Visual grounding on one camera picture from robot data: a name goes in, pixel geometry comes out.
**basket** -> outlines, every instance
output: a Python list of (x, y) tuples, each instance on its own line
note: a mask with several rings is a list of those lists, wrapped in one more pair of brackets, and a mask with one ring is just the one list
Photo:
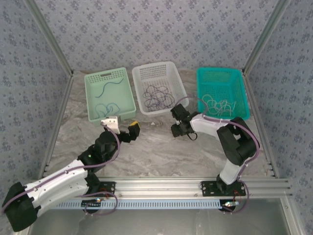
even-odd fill
[[(149, 117), (170, 112), (179, 99), (187, 96), (173, 62), (135, 67), (133, 79), (140, 111)], [(189, 100), (184, 99), (181, 104), (187, 107)]]
[(136, 106), (125, 68), (85, 76), (88, 119), (95, 125), (108, 116), (134, 118)]
[[(233, 119), (250, 117), (242, 74), (236, 69), (199, 68), (197, 70), (198, 98), (207, 103), (207, 116)], [(198, 110), (205, 105), (198, 101)]]

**white basket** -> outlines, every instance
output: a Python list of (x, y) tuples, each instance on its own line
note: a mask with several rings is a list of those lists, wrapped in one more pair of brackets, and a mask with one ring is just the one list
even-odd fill
[[(170, 112), (186, 97), (186, 90), (173, 62), (157, 62), (133, 68), (133, 79), (140, 111), (155, 117)], [(188, 99), (181, 101), (184, 107)]]

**gray marble floor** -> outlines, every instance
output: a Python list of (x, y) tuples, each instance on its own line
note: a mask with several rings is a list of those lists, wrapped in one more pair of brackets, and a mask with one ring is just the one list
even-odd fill
[[(196, 95), (196, 71), (179, 70), (187, 94)], [(61, 129), (54, 148), (47, 174), (55, 172), (94, 143), (103, 128), (88, 121), (84, 73), (74, 73), (74, 83), (62, 120)], [(140, 123), (140, 136), (131, 143), (122, 143), (118, 158), (103, 168), (97, 175), (105, 176), (216, 176), (222, 170), (226, 156), (220, 142), (212, 136), (199, 134), (196, 141), (188, 137), (174, 138), (170, 127), (175, 120), (170, 114), (149, 118), (138, 106), (131, 70), (128, 77), (137, 106), (136, 118), (123, 121), (122, 130), (134, 120)], [(197, 102), (190, 100), (190, 112), (197, 109)], [(253, 113), (247, 124), (256, 137)], [(261, 147), (259, 157), (249, 164), (244, 175), (269, 175), (266, 157)]]

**teal basket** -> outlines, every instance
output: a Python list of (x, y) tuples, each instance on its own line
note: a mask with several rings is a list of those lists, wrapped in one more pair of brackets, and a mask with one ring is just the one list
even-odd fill
[[(198, 98), (207, 103), (207, 116), (247, 120), (250, 111), (242, 74), (236, 69), (199, 68), (197, 70)], [(198, 101), (198, 110), (203, 112), (205, 105)]]
[(136, 106), (125, 68), (96, 72), (85, 76), (88, 119), (100, 125), (103, 118), (134, 118)]

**patterned wallpaper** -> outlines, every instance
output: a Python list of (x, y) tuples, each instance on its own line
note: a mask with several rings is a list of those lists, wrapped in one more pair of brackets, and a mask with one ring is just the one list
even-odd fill
[(242, 68), (277, 0), (36, 0), (70, 66)]
[[(61, 104), (63, 72), (23, 0), (0, 1), (0, 202), (17, 181), (38, 177)], [(0, 217), (0, 234), (8, 234)]]
[(292, 0), (249, 78), (281, 177), (313, 234), (313, 2)]

